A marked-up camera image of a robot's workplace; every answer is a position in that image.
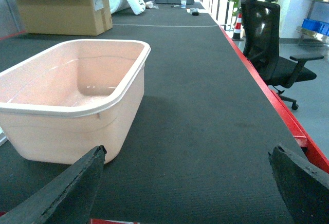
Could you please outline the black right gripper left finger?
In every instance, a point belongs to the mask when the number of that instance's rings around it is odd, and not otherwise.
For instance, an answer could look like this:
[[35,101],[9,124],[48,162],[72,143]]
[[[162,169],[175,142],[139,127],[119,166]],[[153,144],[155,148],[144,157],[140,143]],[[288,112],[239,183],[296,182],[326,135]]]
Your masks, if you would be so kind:
[[1,217],[1,223],[90,223],[106,149],[96,146]]

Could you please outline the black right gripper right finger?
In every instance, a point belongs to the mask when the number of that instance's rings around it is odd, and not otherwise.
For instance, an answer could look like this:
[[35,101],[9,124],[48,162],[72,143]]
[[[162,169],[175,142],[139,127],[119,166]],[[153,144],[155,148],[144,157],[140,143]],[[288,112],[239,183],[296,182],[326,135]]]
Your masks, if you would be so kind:
[[268,159],[294,223],[328,223],[328,173],[281,144]]

